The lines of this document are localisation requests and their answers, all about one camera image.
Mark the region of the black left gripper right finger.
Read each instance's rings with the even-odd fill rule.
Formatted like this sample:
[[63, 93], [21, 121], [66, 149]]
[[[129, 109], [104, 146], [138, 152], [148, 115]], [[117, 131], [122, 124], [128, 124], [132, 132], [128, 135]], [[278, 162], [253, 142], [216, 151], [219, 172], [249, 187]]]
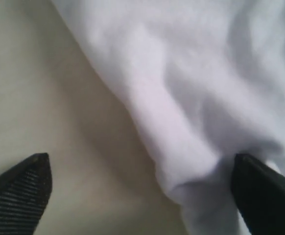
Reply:
[[231, 193], [250, 234], [285, 235], [285, 177], [250, 154], [237, 154]]

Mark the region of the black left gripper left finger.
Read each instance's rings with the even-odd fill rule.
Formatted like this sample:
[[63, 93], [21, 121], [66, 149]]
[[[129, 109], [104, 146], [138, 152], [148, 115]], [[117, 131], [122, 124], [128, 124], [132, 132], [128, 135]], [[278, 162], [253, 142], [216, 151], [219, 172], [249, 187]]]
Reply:
[[32, 235], [52, 193], [48, 153], [34, 154], [0, 175], [0, 235]]

